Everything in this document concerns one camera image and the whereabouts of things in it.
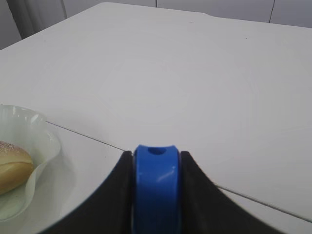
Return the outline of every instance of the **bread roll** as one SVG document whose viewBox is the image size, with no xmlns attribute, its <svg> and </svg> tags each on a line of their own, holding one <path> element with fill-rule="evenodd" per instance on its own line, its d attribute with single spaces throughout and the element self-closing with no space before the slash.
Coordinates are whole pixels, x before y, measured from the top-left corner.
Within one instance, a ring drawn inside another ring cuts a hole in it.
<svg viewBox="0 0 312 234">
<path fill-rule="evenodd" d="M 23 184 L 33 170 L 34 164 L 26 151 L 0 141 L 0 195 Z"/>
</svg>

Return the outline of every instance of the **blue ring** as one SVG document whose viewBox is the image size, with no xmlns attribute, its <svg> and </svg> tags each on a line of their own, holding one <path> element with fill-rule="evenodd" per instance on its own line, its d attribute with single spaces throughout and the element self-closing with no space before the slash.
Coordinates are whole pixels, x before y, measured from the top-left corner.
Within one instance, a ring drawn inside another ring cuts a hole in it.
<svg viewBox="0 0 312 234">
<path fill-rule="evenodd" d="M 134 160 L 134 233 L 180 233 L 177 148 L 139 145 Z"/>
</svg>

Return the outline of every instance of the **black plastic part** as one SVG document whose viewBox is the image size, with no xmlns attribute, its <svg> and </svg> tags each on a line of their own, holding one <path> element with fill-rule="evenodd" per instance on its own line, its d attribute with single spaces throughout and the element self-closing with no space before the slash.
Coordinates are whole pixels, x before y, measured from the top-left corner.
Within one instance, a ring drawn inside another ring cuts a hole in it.
<svg viewBox="0 0 312 234">
<path fill-rule="evenodd" d="M 181 166 L 183 234 L 281 234 L 225 196 L 186 151 Z"/>
<path fill-rule="evenodd" d="M 42 234 L 130 234 L 132 155 L 124 152 L 100 187 Z"/>
</svg>

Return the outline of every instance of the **plastic bowl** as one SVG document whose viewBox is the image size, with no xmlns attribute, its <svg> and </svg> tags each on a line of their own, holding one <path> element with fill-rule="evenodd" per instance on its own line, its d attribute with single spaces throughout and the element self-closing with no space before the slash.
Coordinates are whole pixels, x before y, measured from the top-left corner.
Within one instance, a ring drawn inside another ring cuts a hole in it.
<svg viewBox="0 0 312 234">
<path fill-rule="evenodd" d="M 27 151 L 35 166 L 27 182 L 0 195 L 0 222 L 20 215 L 31 203 L 45 166 L 60 152 L 59 140 L 47 130 L 45 116 L 18 106 L 0 105 L 0 141 Z"/>
</svg>

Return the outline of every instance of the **white table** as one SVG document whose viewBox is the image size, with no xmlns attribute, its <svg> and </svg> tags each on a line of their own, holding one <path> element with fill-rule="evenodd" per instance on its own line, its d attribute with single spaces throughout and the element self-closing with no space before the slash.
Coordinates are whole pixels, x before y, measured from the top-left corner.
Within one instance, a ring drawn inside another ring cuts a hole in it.
<svg viewBox="0 0 312 234">
<path fill-rule="evenodd" d="M 0 102 L 121 149 L 175 144 L 214 182 L 312 219 L 311 39 L 103 3 L 2 50 Z"/>
</svg>

